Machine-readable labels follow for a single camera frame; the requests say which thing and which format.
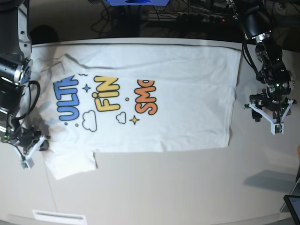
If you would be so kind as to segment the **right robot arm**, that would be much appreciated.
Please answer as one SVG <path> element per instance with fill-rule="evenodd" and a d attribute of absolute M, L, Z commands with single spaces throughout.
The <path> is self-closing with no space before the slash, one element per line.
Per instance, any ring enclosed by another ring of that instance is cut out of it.
<path fill-rule="evenodd" d="M 33 126 L 23 127 L 41 92 L 40 84 L 31 80 L 29 9 L 28 0 L 0 2 L 0 140 L 22 147 L 24 155 L 49 147 L 48 136 Z"/>

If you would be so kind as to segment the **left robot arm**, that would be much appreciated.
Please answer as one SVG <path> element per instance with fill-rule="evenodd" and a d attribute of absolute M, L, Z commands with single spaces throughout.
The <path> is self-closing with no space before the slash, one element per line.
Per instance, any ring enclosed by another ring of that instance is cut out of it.
<path fill-rule="evenodd" d="M 263 108 L 273 113 L 275 123 L 283 121 L 295 100 L 288 95 L 295 87 L 295 81 L 282 60 L 282 49 L 271 34 L 273 20 L 260 0 L 229 0 L 234 18 L 244 33 L 242 53 L 255 72 L 256 80 L 266 84 L 262 93 L 250 95 L 247 108 L 259 122 Z"/>

